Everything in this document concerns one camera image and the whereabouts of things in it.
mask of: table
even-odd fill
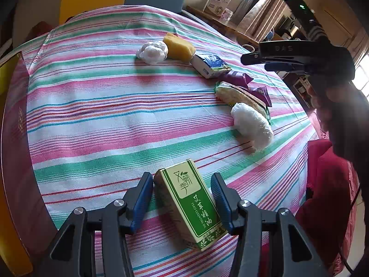
[[[209,20],[211,23],[217,25],[220,28],[223,28],[225,30],[225,33],[232,35],[233,41],[235,41],[236,38],[241,38],[245,40],[246,42],[248,42],[255,49],[259,48],[259,42],[257,42],[250,36],[237,31],[237,25],[235,23],[232,23],[231,21],[221,20],[220,17],[217,17],[210,13],[201,11],[199,9],[193,8],[191,6],[186,6],[186,10],[193,15],[202,16],[203,18]]]
[[[149,66],[135,58],[142,44],[167,32],[248,73],[251,86],[267,87],[272,144],[252,153],[230,107],[216,100],[215,81],[191,65],[168,59]],[[30,74],[31,160],[58,228],[75,207],[104,207],[136,186],[144,171],[188,158],[208,187],[220,172],[241,198],[263,209],[296,212],[304,201],[314,128],[283,81],[263,65],[242,66],[247,51],[219,33],[168,11],[115,6],[75,16],[18,51]],[[203,253],[186,248],[154,194],[141,229],[127,242],[135,276],[227,276],[237,237],[226,235]],[[100,234],[95,250],[102,276]]]

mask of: white plastic bag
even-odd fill
[[[244,137],[253,141],[257,150],[262,150],[273,140],[273,131],[260,113],[245,103],[236,103],[231,110],[234,125]]]
[[[144,44],[137,52],[136,57],[142,59],[147,64],[155,64],[167,58],[167,45],[158,40]]]

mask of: silver screw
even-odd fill
[[[280,212],[280,214],[281,214],[282,216],[285,216],[285,215],[287,215],[290,211],[289,211],[287,208],[281,208],[281,209],[279,210],[279,212]]]
[[[251,202],[248,201],[248,200],[241,200],[239,202],[239,204],[242,206],[242,207],[249,207],[251,205]]]
[[[74,214],[83,214],[83,208],[77,207],[73,210]]]
[[[124,204],[124,201],[122,199],[118,199],[114,201],[115,206],[122,206]]]

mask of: beige curtain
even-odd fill
[[[286,6],[283,0],[259,0],[239,23],[237,31],[262,41],[276,25]]]
[[[361,27],[357,34],[352,38],[347,49],[350,51],[352,59],[354,60],[355,68],[358,67],[360,61],[369,49],[369,36],[364,27]]]

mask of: purple snack package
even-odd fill
[[[246,73],[237,72],[237,71],[230,71],[228,73],[223,73],[218,77],[219,81],[225,81],[230,84],[248,88],[247,84],[250,83],[253,78],[251,78]]]
[[[266,106],[272,107],[271,99],[268,95],[268,90],[266,90],[266,86],[263,87],[249,87],[246,89],[248,93],[254,95],[259,100],[262,100]]]

